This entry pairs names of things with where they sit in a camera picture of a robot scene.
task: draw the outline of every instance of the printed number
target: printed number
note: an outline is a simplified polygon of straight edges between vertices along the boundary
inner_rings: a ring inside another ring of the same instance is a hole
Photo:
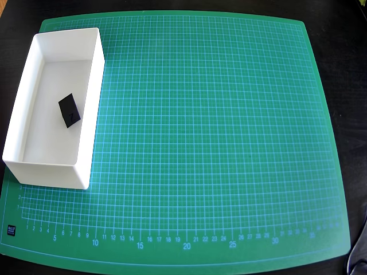
[[[229,242],[229,248],[236,248],[236,241],[230,241]]]
[[[184,250],[189,250],[191,248],[191,244],[189,242],[184,242],[183,243],[183,249]]]

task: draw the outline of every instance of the white box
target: white box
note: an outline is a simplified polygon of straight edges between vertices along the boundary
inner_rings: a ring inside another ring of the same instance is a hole
[[[98,28],[33,37],[2,155],[20,183],[88,188],[103,69]],[[70,93],[81,120],[67,128],[58,102]]]

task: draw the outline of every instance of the cutting mat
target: cutting mat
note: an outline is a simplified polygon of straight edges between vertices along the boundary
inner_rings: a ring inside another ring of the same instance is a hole
[[[89,27],[106,59],[90,187],[21,185],[7,169],[1,253],[88,272],[211,274],[348,251],[303,23],[136,11],[48,19],[41,32]]]

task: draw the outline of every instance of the cable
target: cable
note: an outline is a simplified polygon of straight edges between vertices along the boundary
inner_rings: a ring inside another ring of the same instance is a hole
[[[353,264],[352,266],[350,266],[350,259],[352,257],[352,254],[354,252],[354,250],[356,249],[361,236],[363,235],[365,229],[366,229],[366,224],[367,224],[367,209],[365,210],[365,218],[363,221],[363,225],[362,228],[360,229],[360,232],[358,233],[358,238],[356,240],[356,242],[354,243],[354,245],[352,246],[352,248],[350,249],[348,256],[345,258],[344,261],[344,267],[343,267],[343,273],[345,275],[353,275],[354,271],[356,271],[357,267],[360,266],[361,264],[365,264],[367,265],[367,260],[366,259],[360,259],[358,260],[355,264]]]

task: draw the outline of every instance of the black object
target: black object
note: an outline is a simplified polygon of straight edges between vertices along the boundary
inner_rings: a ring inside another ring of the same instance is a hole
[[[33,36],[40,31],[42,21],[67,15],[124,10],[213,10],[303,21],[310,37],[333,125],[345,189],[350,236],[351,239],[357,238],[361,226],[359,210],[367,198],[367,24],[355,1],[8,1],[0,17],[0,152],[3,151],[29,46]],[[5,164],[0,162],[0,185],[4,169]],[[357,251],[355,254],[356,258],[365,258],[365,255],[358,254]],[[85,274],[3,255],[0,255],[0,260],[1,258],[1,262],[4,262],[0,267],[2,274]],[[262,274],[341,275],[344,258],[345,256]]]
[[[73,94],[71,93],[67,97],[61,99],[58,102],[60,106],[61,114],[63,115],[65,124],[69,128],[75,122],[80,120],[80,115],[74,101]]]

